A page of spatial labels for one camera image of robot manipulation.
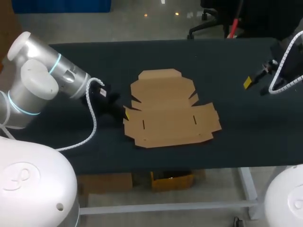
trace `black table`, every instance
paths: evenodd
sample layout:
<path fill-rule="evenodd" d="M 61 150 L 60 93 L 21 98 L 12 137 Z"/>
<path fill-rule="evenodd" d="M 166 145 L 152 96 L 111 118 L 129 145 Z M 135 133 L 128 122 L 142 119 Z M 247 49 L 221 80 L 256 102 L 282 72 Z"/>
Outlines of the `black table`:
<path fill-rule="evenodd" d="M 206 143 L 144 149 L 104 116 L 90 142 L 64 155 L 77 174 L 302 163 L 303 87 L 265 97 L 259 95 L 262 85 L 243 88 L 246 77 L 271 58 L 273 43 L 247 39 L 52 45 L 91 76 L 111 83 L 127 106 L 130 84 L 142 70 L 177 69 L 194 81 L 199 104 L 214 103 L 222 125 Z M 18 140 L 61 148 L 84 140 L 91 129 L 86 107 L 59 94 L 29 127 L 11 132 Z"/>

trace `white cable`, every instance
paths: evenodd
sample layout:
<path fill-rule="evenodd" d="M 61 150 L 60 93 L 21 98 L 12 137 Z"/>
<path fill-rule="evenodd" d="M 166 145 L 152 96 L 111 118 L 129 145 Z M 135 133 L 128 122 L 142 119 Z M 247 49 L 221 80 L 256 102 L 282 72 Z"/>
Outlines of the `white cable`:
<path fill-rule="evenodd" d="M 282 60 L 281 60 L 281 62 L 280 62 L 280 65 L 279 65 L 279 67 L 278 67 L 278 70 L 276 71 L 276 74 L 275 74 L 275 76 L 274 76 L 274 78 L 273 78 L 273 80 L 272 80 L 272 82 L 271 82 L 271 84 L 270 84 L 270 86 L 269 86 L 268 91 L 269 91 L 270 94 L 272 94 L 272 95 L 279 94 L 279 93 L 281 93 L 281 92 L 287 90 L 288 88 L 292 87 L 293 85 L 295 85 L 295 84 L 297 84 L 297 83 L 299 83 L 300 81 L 303 80 L 303 75 L 302 75 L 302 76 L 298 77 L 297 79 L 293 80 L 292 82 L 286 84 L 284 87 L 282 87 L 282 88 L 280 88 L 280 89 L 278 89 L 278 90 L 273 90 L 273 87 L 274 87 L 274 85 L 275 85 L 275 83 L 276 83 L 276 80 L 278 79 L 278 77 L 279 77 L 279 75 L 280 75 L 280 72 L 281 72 L 281 70 L 282 70 L 282 67 L 283 67 L 283 65 L 284 65 L 284 62 L 285 62 L 285 60 L 286 60 L 286 58 L 287 58 L 287 56 L 288 56 L 288 54 L 289 54 L 289 52 L 290 52 L 290 50 L 291 50 L 293 44 L 295 43 L 295 41 L 296 41 L 301 35 L 303 35 L 303 31 L 301 31 L 301 32 L 299 32 L 298 34 L 296 34 L 296 35 L 294 36 L 294 38 L 291 40 L 290 44 L 288 45 L 288 48 L 287 48 L 287 50 L 285 51 L 285 53 L 284 53 L 284 55 L 283 55 L 283 58 L 282 58 Z"/>
<path fill-rule="evenodd" d="M 15 140 L 13 135 L 5 128 L 5 125 L 8 123 L 9 118 L 10 118 L 10 104 L 9 104 L 9 99 L 6 96 L 6 94 L 3 91 L 0 91 L 0 93 L 3 95 L 5 103 L 6 103 L 6 118 L 2 124 L 0 124 L 0 129 L 3 130 L 3 132 L 7 135 L 8 138 L 11 140 Z"/>
<path fill-rule="evenodd" d="M 89 87 L 90 87 L 90 84 L 92 83 L 92 81 L 98 82 L 101 86 L 104 86 L 104 83 L 98 78 L 91 78 L 88 80 L 88 82 L 86 84 L 85 95 L 86 95 L 87 105 L 89 107 L 89 111 L 90 111 L 91 117 L 93 119 L 93 130 L 92 130 L 91 134 L 84 141 L 77 143 L 75 145 L 72 145 L 72 146 L 56 149 L 57 151 L 65 151 L 65 150 L 79 147 L 79 146 L 85 144 L 86 142 L 90 141 L 90 139 L 93 138 L 93 136 L 95 135 L 96 130 L 97 130 L 97 119 L 96 119 L 93 107 L 91 106 L 91 102 L 90 102 L 90 98 L 89 98 Z"/>

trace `brown box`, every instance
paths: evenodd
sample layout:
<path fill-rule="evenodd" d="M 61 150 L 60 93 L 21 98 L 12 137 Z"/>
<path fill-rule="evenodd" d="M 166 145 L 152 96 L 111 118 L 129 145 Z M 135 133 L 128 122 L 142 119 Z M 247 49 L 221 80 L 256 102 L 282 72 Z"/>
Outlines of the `brown box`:
<path fill-rule="evenodd" d="M 13 11 L 11 0 L 0 0 L 0 62 L 20 34 L 21 26 Z"/>
<path fill-rule="evenodd" d="M 174 69 L 148 70 L 131 84 L 132 108 L 126 107 L 125 135 L 144 148 L 200 143 L 221 129 L 212 103 L 198 100 L 192 80 Z"/>
<path fill-rule="evenodd" d="M 157 178 L 155 172 L 151 172 L 151 187 L 154 192 L 167 192 L 174 190 L 183 190 L 190 188 L 194 182 L 194 175 L 189 171 L 179 176 L 166 176 L 166 178 Z"/>
<path fill-rule="evenodd" d="M 131 173 L 97 174 L 77 176 L 79 194 L 103 194 L 106 192 L 125 192 L 133 188 Z"/>

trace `floor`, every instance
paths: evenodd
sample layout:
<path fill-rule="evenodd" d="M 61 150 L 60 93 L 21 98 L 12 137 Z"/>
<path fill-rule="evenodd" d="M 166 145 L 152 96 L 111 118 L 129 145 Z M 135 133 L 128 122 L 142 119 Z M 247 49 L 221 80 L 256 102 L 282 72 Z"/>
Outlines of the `floor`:
<path fill-rule="evenodd" d="M 113 0 L 107 14 L 19 15 L 24 30 L 46 43 L 108 42 L 185 39 L 191 27 L 201 23 L 199 0 Z M 221 27 L 197 32 L 196 38 L 222 38 Z M 251 168 L 257 191 L 262 190 L 273 167 Z M 88 206 L 113 206 L 166 202 L 231 201 L 244 199 L 235 169 L 211 169 L 206 180 L 197 180 L 186 191 L 152 193 L 137 186 L 127 193 L 91 195 Z M 147 212 L 88 216 L 82 227 L 232 227 L 234 216 L 247 227 L 267 227 L 266 221 L 250 221 L 246 209 Z"/>

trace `metal table frame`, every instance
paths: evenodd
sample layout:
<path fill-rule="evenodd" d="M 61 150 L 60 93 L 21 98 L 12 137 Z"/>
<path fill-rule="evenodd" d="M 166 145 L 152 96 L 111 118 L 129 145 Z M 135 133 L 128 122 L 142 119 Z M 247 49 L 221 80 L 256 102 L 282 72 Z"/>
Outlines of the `metal table frame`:
<path fill-rule="evenodd" d="M 146 204 L 146 205 L 144 204 L 144 205 L 129 205 L 129 206 L 81 208 L 80 215 L 248 207 L 250 219 L 258 220 L 264 214 L 264 200 L 265 200 L 266 191 L 270 183 L 277 175 L 279 175 L 286 168 L 287 168 L 286 166 L 277 166 L 275 168 L 274 172 L 272 173 L 271 177 L 267 181 L 260 195 L 257 195 L 257 191 L 250 173 L 250 168 L 249 167 L 238 168 L 241 177 L 242 186 L 245 192 L 245 197 L 246 197 L 246 200 L 243 201 L 164 203 L 164 204 Z"/>

